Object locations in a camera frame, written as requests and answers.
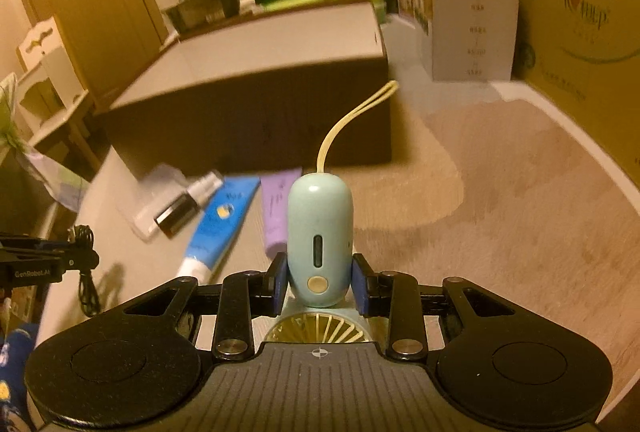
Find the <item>yellow cord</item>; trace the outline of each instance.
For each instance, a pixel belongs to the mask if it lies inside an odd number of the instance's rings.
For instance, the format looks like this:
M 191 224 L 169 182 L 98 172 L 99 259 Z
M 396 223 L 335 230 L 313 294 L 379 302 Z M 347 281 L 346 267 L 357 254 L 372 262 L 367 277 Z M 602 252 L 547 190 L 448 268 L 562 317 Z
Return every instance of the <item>yellow cord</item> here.
M 334 142 L 334 139 L 338 135 L 338 132 L 340 132 L 340 130 L 342 130 L 348 122 L 356 119 L 363 112 L 367 112 L 367 110 L 369 110 L 370 108 L 375 107 L 377 104 L 380 104 L 393 96 L 396 90 L 398 90 L 398 86 L 398 82 L 395 79 L 389 81 L 382 88 L 380 88 L 379 91 L 360 103 L 356 108 L 354 108 L 350 113 L 348 113 L 334 125 L 334 127 L 329 131 L 329 133 L 324 138 L 324 141 L 322 141 L 322 144 L 320 145 L 320 151 L 318 152 L 319 174 L 324 173 L 324 160 L 326 159 L 329 147 L 331 146 L 331 143 Z

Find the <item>purple tube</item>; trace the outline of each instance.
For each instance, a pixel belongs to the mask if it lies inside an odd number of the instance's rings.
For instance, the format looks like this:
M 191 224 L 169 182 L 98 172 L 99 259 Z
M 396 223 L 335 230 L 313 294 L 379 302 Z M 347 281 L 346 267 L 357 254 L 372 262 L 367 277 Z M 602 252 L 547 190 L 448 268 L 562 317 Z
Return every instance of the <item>purple tube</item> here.
M 302 168 L 261 176 L 264 252 L 273 259 L 287 251 L 287 201 L 291 185 L 302 175 Z

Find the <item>fan button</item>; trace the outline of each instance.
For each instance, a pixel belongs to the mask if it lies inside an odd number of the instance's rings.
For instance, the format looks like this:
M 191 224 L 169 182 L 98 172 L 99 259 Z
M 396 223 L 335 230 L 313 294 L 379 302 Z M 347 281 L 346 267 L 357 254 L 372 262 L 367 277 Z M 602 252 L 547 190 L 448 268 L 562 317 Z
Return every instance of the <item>fan button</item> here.
M 329 281 L 321 276 L 311 277 L 307 282 L 306 286 L 309 290 L 313 291 L 313 293 L 320 294 L 324 293 L 329 287 Z

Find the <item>white tube cap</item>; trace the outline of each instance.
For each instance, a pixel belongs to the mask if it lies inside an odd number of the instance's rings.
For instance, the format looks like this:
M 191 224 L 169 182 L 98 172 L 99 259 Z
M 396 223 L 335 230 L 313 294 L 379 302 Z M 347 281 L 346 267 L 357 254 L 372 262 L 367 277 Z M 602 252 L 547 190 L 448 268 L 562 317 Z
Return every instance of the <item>white tube cap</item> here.
M 222 183 L 223 179 L 216 171 L 209 172 L 189 186 L 187 193 L 193 197 L 198 206 L 203 208 L 210 197 L 216 193 L 216 190 L 222 186 Z
M 176 277 L 196 277 L 198 279 L 198 285 L 202 286 L 209 283 L 211 270 L 206 264 L 203 264 L 199 260 L 187 257 L 182 261 Z

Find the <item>dark cardboard box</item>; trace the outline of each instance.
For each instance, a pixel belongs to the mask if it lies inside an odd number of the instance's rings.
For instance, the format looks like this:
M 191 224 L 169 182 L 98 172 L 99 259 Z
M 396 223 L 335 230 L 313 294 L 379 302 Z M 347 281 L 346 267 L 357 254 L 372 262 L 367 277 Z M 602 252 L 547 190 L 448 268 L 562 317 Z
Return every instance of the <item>dark cardboard box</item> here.
M 325 5 L 181 41 L 100 119 L 138 177 L 161 162 L 187 175 L 315 166 L 331 127 L 387 81 L 372 5 Z M 390 158 L 384 102 L 343 129 L 327 163 Z

